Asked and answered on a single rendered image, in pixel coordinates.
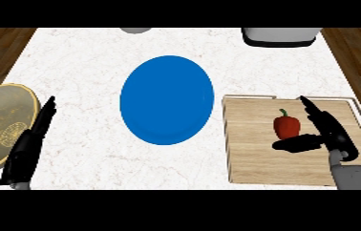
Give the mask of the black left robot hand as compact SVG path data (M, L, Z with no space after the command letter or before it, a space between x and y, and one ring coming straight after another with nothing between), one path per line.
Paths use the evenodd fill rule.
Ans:
M0 185L10 186L12 183L31 182L43 149L43 141L54 114L56 104L54 97L51 96L40 110L32 127L23 131L14 142L3 168Z

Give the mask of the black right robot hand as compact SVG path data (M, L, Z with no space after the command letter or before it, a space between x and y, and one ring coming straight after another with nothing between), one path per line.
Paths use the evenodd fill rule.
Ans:
M339 150L346 153L343 161L353 161L359 153L343 125L331 114L322 111L304 96L300 96L300 101L304 105L304 111L309 114L307 119L313 123L319 135L304 134L281 139L272 143L272 148L290 153L300 153L325 146L328 152Z

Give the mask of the round golden patterned tray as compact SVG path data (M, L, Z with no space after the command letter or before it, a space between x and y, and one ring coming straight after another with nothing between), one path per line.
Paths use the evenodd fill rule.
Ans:
M40 107L29 88L14 83L0 85L0 168L22 132L32 127Z

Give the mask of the red bell pepper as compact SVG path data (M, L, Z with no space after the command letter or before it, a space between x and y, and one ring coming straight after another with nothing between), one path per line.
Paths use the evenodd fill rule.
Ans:
M296 117L287 114L285 109L281 109L282 115L273 119L273 131L278 139L297 137L300 132L300 121Z

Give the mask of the pale wooden tray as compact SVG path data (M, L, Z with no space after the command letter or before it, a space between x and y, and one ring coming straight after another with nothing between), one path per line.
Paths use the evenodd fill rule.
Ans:
M316 132L300 100L231 94L223 97L228 181L331 186L325 148L296 154L272 148L278 140L273 119L281 115L299 119L303 134Z

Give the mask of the blue oval plate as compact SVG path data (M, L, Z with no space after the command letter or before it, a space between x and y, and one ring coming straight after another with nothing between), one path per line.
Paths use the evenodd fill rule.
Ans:
M188 140L213 111L211 80L196 63L164 55L130 73L120 93L120 113L134 136L155 145Z

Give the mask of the white appliance with black base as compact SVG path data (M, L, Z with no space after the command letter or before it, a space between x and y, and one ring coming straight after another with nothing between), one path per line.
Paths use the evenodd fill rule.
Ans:
M247 45L262 48L307 47L316 40L321 28L242 28Z

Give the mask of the grey round object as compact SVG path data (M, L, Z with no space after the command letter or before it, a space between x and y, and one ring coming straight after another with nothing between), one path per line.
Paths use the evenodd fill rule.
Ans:
M151 28L120 28L123 32L130 34L145 33L151 30Z

